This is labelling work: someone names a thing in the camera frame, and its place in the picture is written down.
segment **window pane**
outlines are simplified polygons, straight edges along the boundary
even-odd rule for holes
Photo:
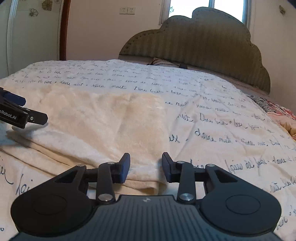
[[[226,12],[242,21],[244,0],[215,0],[215,9]]]
[[[183,15],[191,18],[192,12],[198,7],[208,7],[209,0],[171,0],[169,17]]]

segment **green upholstered headboard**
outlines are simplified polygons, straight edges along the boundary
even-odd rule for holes
[[[120,55],[157,57],[215,71],[270,92],[270,78],[247,27],[217,9],[199,7],[192,18],[172,16],[160,29],[131,37]]]

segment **flower decal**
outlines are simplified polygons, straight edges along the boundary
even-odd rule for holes
[[[42,3],[42,8],[43,8],[44,10],[51,11],[51,10],[52,10],[52,1],[51,1],[51,0],[45,0],[45,1]]]
[[[37,17],[37,15],[38,15],[37,10],[34,8],[30,8],[29,16],[30,17]]]

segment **electrical outlet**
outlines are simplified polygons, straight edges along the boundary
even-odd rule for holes
[[[136,8],[135,7],[128,7],[128,14],[135,14]]]
[[[128,7],[121,7],[119,10],[119,14],[127,14],[128,13]]]

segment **wooden door frame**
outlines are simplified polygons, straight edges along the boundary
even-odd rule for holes
[[[67,60],[67,30],[71,0],[64,0],[59,36],[59,60]]]

